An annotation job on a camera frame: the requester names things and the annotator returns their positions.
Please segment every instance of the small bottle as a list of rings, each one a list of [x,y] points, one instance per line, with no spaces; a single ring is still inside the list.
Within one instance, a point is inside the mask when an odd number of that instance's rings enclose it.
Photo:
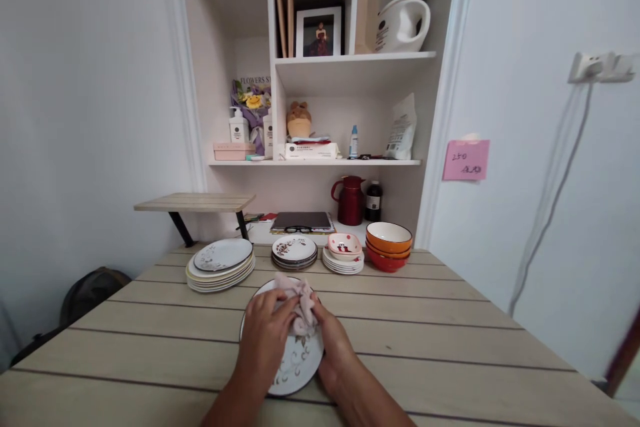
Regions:
[[[273,158],[273,120],[271,114],[264,117],[265,126],[265,159]]]
[[[380,182],[373,180],[367,189],[367,208],[365,209],[365,220],[379,222],[382,217],[382,187]]]
[[[235,109],[235,115],[229,119],[229,131],[233,143],[249,143],[249,122],[242,116],[240,107]]]
[[[350,159],[358,158],[358,127],[353,126],[351,129],[351,141],[349,141],[349,157]]]

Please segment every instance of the dark bottle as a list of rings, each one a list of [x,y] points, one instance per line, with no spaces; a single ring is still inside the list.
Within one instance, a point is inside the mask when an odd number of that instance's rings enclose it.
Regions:
[[[378,222],[382,216],[380,210],[382,204],[382,187],[380,182],[373,180],[367,189],[367,208],[365,209],[365,220]]]

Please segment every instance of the orange bowl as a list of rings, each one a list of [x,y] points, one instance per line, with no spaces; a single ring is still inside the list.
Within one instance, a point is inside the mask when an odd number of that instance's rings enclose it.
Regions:
[[[403,226],[373,222],[367,226],[367,241],[380,252],[402,254],[411,249],[413,236]]]
[[[409,258],[411,255],[411,250],[407,250],[406,252],[402,252],[401,254],[390,254],[389,252],[382,252],[382,250],[378,250],[376,247],[372,246],[369,242],[367,242],[367,249],[372,250],[376,254],[386,257],[386,258],[395,258],[395,259],[405,259]]]
[[[382,270],[382,272],[387,272],[388,274],[393,274],[397,272],[402,267],[407,264],[408,258],[405,259],[390,259],[387,257],[383,257],[382,255],[376,254],[373,250],[368,250],[369,258],[373,263],[373,266],[378,270]]]

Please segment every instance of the person's arm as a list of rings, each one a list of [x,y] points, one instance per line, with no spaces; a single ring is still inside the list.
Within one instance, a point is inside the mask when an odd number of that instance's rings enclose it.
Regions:
[[[340,321],[314,293],[313,313],[322,328],[325,357],[320,379],[351,427],[414,426],[402,407],[358,359]]]
[[[202,427],[250,426],[271,387],[289,327],[295,319],[295,296],[273,311],[276,300],[286,300],[283,290],[255,296],[247,306],[238,359],[231,379],[202,420]]]

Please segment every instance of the hand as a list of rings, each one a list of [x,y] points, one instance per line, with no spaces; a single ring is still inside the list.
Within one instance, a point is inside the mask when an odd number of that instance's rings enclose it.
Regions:
[[[336,401],[341,379],[347,375],[350,367],[359,363],[359,359],[342,323],[324,308],[315,292],[311,294],[311,299],[315,303],[312,310],[322,328],[322,341],[326,352],[318,372],[329,397]]]
[[[247,306],[238,360],[231,379],[246,387],[254,386],[261,397],[267,395],[280,367],[289,327],[296,316],[293,308],[300,301],[299,296],[294,296],[274,312],[275,302],[286,299],[283,290],[269,290],[255,296]]]

